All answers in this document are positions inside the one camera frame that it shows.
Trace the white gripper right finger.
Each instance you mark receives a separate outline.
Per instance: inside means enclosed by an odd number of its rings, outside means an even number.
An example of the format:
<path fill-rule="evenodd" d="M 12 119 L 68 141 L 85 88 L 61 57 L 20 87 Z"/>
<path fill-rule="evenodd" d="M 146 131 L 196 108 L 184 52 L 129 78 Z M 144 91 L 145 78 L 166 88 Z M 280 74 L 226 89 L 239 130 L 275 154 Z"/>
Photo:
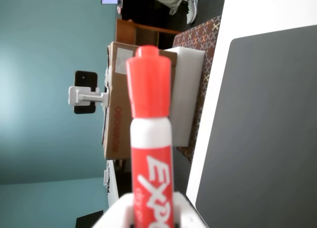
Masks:
<path fill-rule="evenodd" d="M 173 193 L 174 223 L 176 228 L 207 228 L 199 213 L 180 192 Z"/>

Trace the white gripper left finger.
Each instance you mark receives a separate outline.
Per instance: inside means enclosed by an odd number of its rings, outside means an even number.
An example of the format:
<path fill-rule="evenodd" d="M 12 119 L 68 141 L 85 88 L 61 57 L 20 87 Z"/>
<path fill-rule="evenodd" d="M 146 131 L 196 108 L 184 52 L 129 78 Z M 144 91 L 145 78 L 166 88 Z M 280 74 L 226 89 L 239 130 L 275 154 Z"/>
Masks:
<path fill-rule="evenodd" d="M 130 228 L 134 225 L 133 194 L 120 197 L 93 225 L 93 228 Z"/>

